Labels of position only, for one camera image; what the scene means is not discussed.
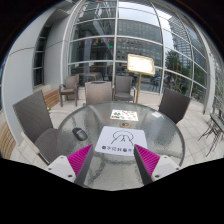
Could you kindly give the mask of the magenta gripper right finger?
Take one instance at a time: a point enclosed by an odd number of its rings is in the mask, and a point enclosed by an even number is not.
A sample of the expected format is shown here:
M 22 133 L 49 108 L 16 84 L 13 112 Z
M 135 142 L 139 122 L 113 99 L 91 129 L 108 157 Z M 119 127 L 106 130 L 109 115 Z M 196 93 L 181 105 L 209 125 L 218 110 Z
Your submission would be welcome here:
M 139 145 L 134 146 L 134 157 L 144 185 L 180 170 L 180 166 L 169 156 L 159 156 Z

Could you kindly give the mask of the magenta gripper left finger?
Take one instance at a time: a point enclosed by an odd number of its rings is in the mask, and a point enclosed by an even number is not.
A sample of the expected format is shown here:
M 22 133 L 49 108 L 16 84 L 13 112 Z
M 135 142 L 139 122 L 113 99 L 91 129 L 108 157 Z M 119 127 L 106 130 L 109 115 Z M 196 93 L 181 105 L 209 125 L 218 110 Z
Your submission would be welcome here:
M 91 145 L 86 146 L 69 156 L 60 155 L 46 170 L 76 185 L 84 184 L 94 154 Z

